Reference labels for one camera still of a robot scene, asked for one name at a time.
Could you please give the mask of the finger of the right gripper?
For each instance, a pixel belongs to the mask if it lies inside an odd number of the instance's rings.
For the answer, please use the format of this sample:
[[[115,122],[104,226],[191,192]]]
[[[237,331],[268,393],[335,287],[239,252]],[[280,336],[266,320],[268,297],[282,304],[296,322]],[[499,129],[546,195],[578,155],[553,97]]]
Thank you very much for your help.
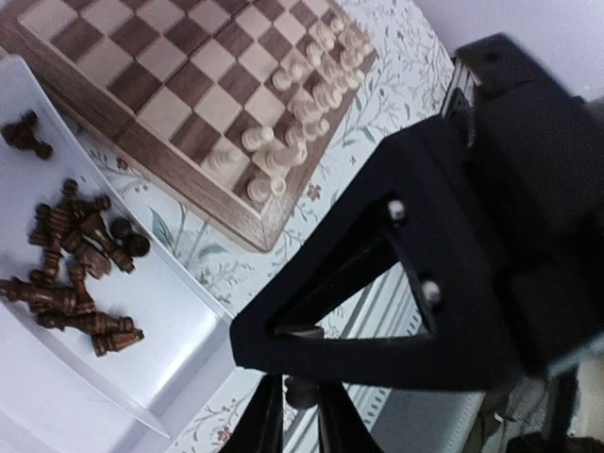
[[[452,166],[461,134],[431,117],[383,139],[295,256],[236,316],[235,362],[248,369],[394,389],[476,392],[514,379],[476,216]],[[306,339],[355,295],[409,302],[422,335]]]

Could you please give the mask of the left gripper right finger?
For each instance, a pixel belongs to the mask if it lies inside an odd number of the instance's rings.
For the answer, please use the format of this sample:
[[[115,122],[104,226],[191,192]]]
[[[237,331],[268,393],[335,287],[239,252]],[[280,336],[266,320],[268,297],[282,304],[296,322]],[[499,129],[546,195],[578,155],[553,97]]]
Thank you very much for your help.
[[[318,384],[319,451],[381,453],[341,382]]]

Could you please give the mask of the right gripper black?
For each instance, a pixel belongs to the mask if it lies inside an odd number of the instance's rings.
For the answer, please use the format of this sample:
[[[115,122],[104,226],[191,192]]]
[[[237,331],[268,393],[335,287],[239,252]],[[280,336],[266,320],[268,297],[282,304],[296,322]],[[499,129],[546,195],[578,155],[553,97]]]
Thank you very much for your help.
[[[506,35],[458,56],[467,128],[415,129],[414,374],[553,377],[603,346],[603,126]]]

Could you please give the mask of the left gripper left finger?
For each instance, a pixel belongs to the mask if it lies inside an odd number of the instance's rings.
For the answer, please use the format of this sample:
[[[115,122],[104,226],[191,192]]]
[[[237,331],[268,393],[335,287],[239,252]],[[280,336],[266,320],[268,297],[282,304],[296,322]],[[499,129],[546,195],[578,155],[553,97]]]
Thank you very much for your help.
[[[283,377],[265,375],[221,453],[283,451]]]

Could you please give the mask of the dark chess pawn piece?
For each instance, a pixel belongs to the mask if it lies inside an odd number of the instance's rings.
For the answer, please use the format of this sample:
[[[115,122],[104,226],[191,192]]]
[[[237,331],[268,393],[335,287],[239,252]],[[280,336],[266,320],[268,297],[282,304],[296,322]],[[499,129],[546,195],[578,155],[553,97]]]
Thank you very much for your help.
[[[318,403],[317,383],[299,377],[286,377],[284,381],[285,398],[289,406],[306,411]]]

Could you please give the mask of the light chess rook piece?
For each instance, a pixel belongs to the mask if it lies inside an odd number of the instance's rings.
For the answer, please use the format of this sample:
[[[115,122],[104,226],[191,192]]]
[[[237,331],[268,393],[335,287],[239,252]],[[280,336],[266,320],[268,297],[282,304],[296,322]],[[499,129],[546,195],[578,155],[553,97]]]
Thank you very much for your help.
[[[247,184],[247,194],[255,202],[264,202],[270,196],[280,197],[287,189],[287,183],[282,177],[263,177],[253,178]]]

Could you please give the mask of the white plastic compartment tray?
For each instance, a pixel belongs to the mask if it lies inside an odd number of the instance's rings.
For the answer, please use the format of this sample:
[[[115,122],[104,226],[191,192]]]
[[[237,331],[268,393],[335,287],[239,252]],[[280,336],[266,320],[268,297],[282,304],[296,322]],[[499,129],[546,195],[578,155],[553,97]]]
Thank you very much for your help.
[[[1,275],[24,278],[42,261],[28,241],[40,203],[106,194],[111,215],[128,209],[63,122],[25,61],[1,61],[1,120],[37,114],[51,159],[1,148]],[[233,370],[229,313],[161,243],[131,273],[113,269],[87,286],[101,310],[131,317],[143,340],[97,357],[80,332],[46,330],[20,304],[1,305],[1,412],[57,451],[162,450]]]

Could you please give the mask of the light chess pawn piece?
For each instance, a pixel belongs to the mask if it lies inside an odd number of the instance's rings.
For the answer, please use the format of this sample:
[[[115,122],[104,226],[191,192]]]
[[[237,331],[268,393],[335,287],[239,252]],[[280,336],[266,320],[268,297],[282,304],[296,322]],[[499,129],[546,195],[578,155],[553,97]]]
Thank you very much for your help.
[[[224,173],[232,167],[239,159],[235,148],[216,148],[207,158],[207,166],[215,173]]]

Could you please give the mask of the wooden chess board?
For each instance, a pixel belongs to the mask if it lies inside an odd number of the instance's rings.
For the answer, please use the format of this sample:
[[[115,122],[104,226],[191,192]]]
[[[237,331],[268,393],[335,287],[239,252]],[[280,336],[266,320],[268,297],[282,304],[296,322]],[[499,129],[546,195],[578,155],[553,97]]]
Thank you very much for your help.
[[[301,124],[292,102],[377,59],[370,34],[332,1],[5,1],[1,48],[22,57],[51,97],[123,157],[256,250],[271,250],[359,89],[323,110],[329,132],[289,145]],[[278,91],[273,74],[295,61],[301,80]],[[250,127],[275,138],[255,152]],[[287,173],[258,165],[270,145],[305,146]],[[216,148],[238,161],[224,173],[207,166]],[[282,177],[285,193],[255,202],[247,184]]]

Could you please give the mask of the light chess king piece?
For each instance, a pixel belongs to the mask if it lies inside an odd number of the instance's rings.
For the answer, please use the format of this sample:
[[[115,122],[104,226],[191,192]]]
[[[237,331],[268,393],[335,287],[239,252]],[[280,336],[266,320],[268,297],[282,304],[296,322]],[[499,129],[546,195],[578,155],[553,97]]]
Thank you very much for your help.
[[[343,102],[343,94],[337,87],[320,83],[313,87],[312,96],[322,110],[337,109]]]

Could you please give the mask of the light chess bishop piece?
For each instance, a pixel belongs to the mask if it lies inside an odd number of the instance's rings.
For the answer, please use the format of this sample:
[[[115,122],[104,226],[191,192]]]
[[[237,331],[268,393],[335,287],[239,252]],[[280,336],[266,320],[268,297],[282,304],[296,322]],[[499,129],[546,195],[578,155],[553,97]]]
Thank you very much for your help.
[[[290,168],[305,162],[308,150],[305,146],[268,146],[261,154],[258,165],[269,174],[287,173]]]

